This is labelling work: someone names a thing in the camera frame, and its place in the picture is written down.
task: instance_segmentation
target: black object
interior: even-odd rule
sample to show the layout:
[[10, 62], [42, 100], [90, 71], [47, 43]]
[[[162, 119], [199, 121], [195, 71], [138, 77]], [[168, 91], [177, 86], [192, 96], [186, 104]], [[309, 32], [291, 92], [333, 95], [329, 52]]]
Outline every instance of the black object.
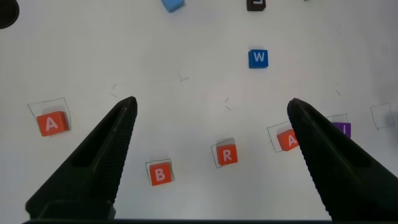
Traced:
[[249, 12], [261, 12], [266, 8], [266, 0], [246, 0]]
[[114, 218], [124, 161], [137, 116], [134, 97], [120, 101], [26, 203], [31, 219]]
[[287, 114], [308, 170], [333, 221], [398, 220], [398, 179], [308, 103]]
[[18, 16], [19, 5], [16, 0], [0, 0], [0, 29], [13, 25]]

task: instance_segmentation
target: drawn square outline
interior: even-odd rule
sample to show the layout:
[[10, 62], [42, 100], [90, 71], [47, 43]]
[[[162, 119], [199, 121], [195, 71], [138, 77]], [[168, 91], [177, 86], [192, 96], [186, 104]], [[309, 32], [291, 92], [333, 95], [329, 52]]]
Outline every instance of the drawn square outline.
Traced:
[[163, 162], [169, 162], [170, 163], [170, 172], [172, 174], [172, 182], [175, 181], [172, 160], [170, 158], [169, 159], [162, 159], [162, 160], [159, 160], [159, 161], [150, 161], [150, 162], [146, 162], [145, 163], [145, 168], [147, 170], [147, 175], [148, 175], [148, 179], [149, 179], [150, 185], [152, 185], [152, 180], [150, 179], [150, 175], [149, 175], [149, 167], [151, 165], [161, 164]]
[[217, 169], [223, 167], [222, 165], [220, 165], [218, 163], [217, 146], [226, 146], [226, 145], [229, 145], [229, 144], [234, 144], [235, 145], [235, 139], [233, 139], [233, 138], [227, 139], [227, 140], [221, 141], [221, 142], [211, 146], [211, 153], [213, 155], [214, 163], [215, 163]]
[[69, 106], [67, 104], [67, 100], [65, 99], [65, 97], [53, 100], [40, 101], [36, 103], [29, 103], [27, 106], [29, 108], [30, 113], [32, 113], [33, 117], [36, 120], [37, 127], [39, 127], [39, 123], [37, 122], [38, 116], [49, 114], [56, 111], [63, 111], [67, 116], [68, 127], [69, 127], [68, 130], [72, 129], [72, 118], [70, 116]]
[[[375, 119], [375, 110], [376, 110], [376, 108], [380, 108], [380, 107], [386, 106], [386, 105], [388, 105], [388, 117], [390, 119], [390, 124], [389, 124], [389, 122], [386, 122], [387, 123], [386, 126], [384, 126], [384, 125], [378, 126], [377, 122], [376, 122], [377, 119]], [[380, 104], [380, 105], [371, 106], [371, 113], [372, 113], [373, 123], [374, 123], [375, 127], [377, 128], [377, 130], [382, 129], [382, 128], [390, 128], [390, 127], [393, 127], [396, 124], [396, 122], [394, 121], [394, 118], [392, 117], [391, 104], [390, 103], [383, 103], [383, 104]]]
[[[345, 122], [345, 123], [348, 123], [348, 114], [347, 113], [333, 115], [333, 116], [328, 116], [326, 118], [329, 121], [331, 121], [331, 122]], [[280, 128], [277, 129], [277, 132], [278, 132], [279, 130], [287, 131], [288, 129], [292, 129], [292, 125], [291, 125], [290, 121], [285, 121], [283, 123], [279, 123], [279, 124], [273, 125], [271, 127], [267, 127], [268, 136], [269, 136], [269, 139], [271, 140], [271, 144], [272, 144], [272, 147], [274, 148], [274, 151], [275, 152], [283, 152], [282, 148], [279, 151], [277, 151], [277, 149], [275, 148], [275, 144], [279, 144], [279, 142], [278, 141], [274, 142], [272, 140], [272, 137], [271, 137], [271, 134], [270, 134], [270, 131], [269, 131], [271, 128], [275, 128], [277, 126], [280, 126]]]

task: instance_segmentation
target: outline square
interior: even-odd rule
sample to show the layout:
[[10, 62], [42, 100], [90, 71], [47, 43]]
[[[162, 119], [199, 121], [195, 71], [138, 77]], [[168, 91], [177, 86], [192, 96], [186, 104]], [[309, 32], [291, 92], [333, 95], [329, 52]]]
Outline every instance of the outline square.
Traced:
[[67, 117], [67, 122], [69, 127], [68, 130], [72, 129], [72, 119], [70, 116], [69, 107], [65, 97], [57, 98], [54, 100], [41, 101], [37, 103], [29, 103], [27, 106], [30, 112], [32, 113], [33, 117], [35, 118], [38, 128], [39, 128], [39, 123], [37, 122], [38, 116], [53, 113], [56, 111], [63, 111], [65, 113], [65, 116]]
[[[326, 117], [331, 122], [344, 122], [348, 123], [348, 114], [338, 114], [333, 116]], [[293, 129], [292, 124], [290, 121], [285, 121], [280, 124], [273, 125], [271, 127], [267, 127], [268, 136], [271, 140], [272, 147], [274, 148], [275, 152], [283, 152], [282, 148], [279, 145], [279, 141], [277, 138], [278, 134], [281, 134], [289, 129]]]
[[164, 163], [164, 162], [169, 162], [169, 163], [170, 163], [170, 172], [171, 172], [171, 174], [172, 174], [172, 181], [171, 181], [171, 183], [175, 181], [174, 172], [173, 172], [173, 164], [172, 164], [172, 160], [171, 160], [171, 159], [162, 159], [162, 160], [159, 160], [159, 161], [150, 161], [150, 162], [146, 162], [146, 163], [145, 163], [145, 168], [146, 168], [146, 170], [147, 170], [147, 175], [148, 175], [148, 179], [149, 179], [149, 184], [150, 184], [150, 186], [152, 186], [152, 180], [150, 179], [149, 167], [150, 167], [151, 165], [161, 164], [161, 163]]
[[232, 139], [227, 139], [227, 140], [221, 141], [221, 142], [211, 146], [211, 153], [213, 155], [214, 163], [215, 163], [217, 169], [220, 168], [220, 167], [223, 167], [222, 165], [220, 165], [218, 163], [217, 146], [225, 146], [225, 145], [230, 145], [230, 144], [236, 145], [235, 144], [235, 139], [233, 139], [233, 138]]
[[372, 119], [375, 127], [378, 129], [393, 127], [396, 123], [391, 114], [391, 104], [383, 103], [381, 105], [371, 106]]

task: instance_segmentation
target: blue letter block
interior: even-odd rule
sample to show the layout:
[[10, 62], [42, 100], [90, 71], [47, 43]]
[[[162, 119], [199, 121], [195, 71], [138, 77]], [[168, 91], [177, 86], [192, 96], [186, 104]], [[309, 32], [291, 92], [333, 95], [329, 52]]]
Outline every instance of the blue letter block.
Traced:
[[268, 67], [267, 50], [249, 51], [249, 68], [266, 68], [266, 67]]
[[184, 0], [162, 0], [162, 2], [168, 12], [174, 12], [184, 5]]

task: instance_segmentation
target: purple letter block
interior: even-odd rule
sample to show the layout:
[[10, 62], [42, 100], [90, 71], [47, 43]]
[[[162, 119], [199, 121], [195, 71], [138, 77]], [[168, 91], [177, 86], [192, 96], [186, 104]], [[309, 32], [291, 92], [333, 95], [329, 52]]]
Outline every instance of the purple letter block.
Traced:
[[347, 137], [351, 138], [351, 123], [344, 122], [332, 122], [342, 133], [347, 135]]

